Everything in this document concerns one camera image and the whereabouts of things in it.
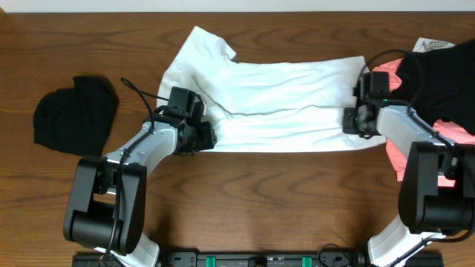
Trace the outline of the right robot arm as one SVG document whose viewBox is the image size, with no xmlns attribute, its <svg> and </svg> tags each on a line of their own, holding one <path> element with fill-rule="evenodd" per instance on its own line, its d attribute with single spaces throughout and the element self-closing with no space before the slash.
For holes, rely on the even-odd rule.
<svg viewBox="0 0 475 267">
<path fill-rule="evenodd" d="M 371 237 L 356 266 L 405 266 L 432 243 L 459 243 L 474 234 L 474 147 L 436 132 L 406 105 L 384 99 L 345 108 L 343 131 L 385 136 L 407 159 L 398 214 Z"/>
</svg>

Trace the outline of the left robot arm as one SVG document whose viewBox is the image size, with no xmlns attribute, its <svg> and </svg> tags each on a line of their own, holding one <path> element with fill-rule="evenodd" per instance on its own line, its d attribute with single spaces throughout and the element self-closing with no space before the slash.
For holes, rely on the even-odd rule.
<svg viewBox="0 0 475 267">
<path fill-rule="evenodd" d="M 194 154 L 216 144 L 212 124 L 187 116 L 144 122 L 125 145 L 76 167 L 65 215 L 66 240 L 102 252 L 99 266 L 155 266 L 160 248 L 143 232 L 147 178 L 172 154 Z"/>
</svg>

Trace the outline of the white t-shirt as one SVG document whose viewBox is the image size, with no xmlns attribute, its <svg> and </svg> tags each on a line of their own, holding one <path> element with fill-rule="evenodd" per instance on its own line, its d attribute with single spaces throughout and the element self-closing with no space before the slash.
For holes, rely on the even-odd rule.
<svg viewBox="0 0 475 267">
<path fill-rule="evenodd" d="M 217 136 L 214 151 L 355 151 L 386 142 L 343 132 L 363 56 L 272 64 L 234 62 L 235 56 L 223 38 L 194 27 L 158 89 L 161 98 L 174 86 L 201 96 Z"/>
</svg>

